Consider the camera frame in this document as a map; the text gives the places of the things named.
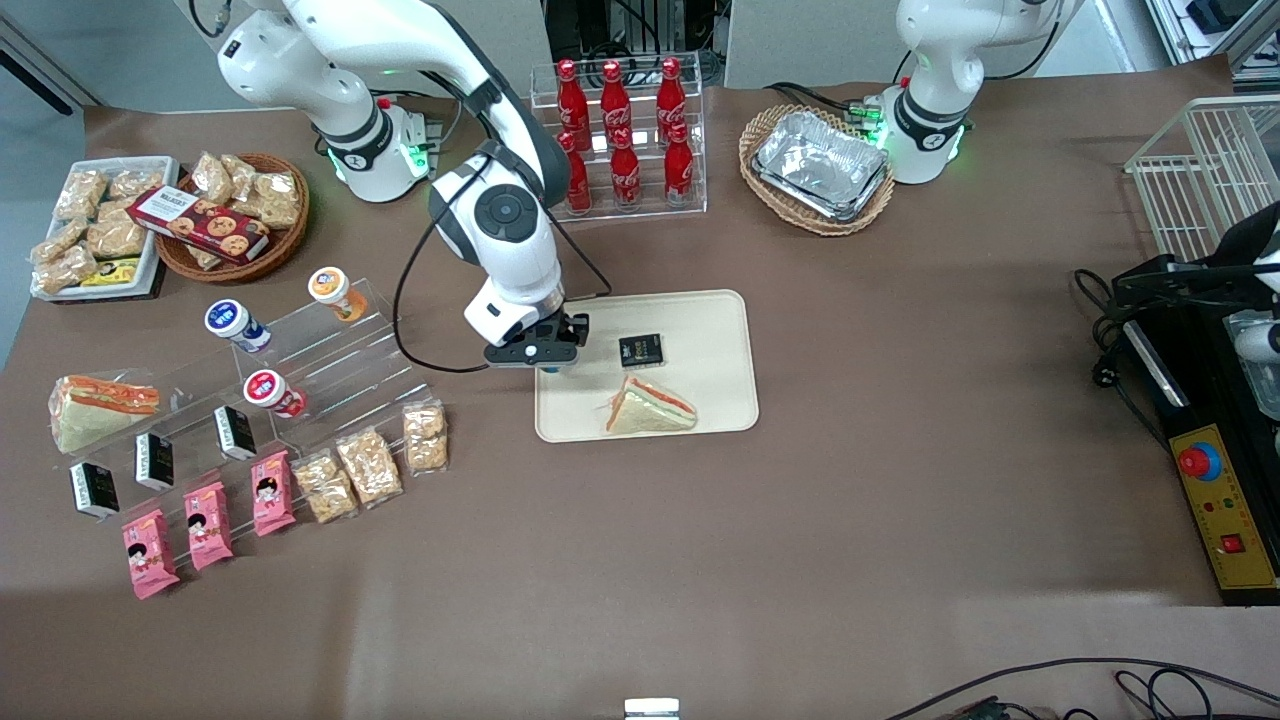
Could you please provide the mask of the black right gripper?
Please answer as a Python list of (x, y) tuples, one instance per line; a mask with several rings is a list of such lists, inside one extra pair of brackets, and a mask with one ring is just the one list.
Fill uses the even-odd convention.
[(524, 333), (500, 347), (489, 345), (483, 351), (488, 366), (531, 368), (557, 373), (564, 364), (575, 364), (590, 334), (589, 314), (563, 314), (559, 319), (559, 343), (554, 334)]

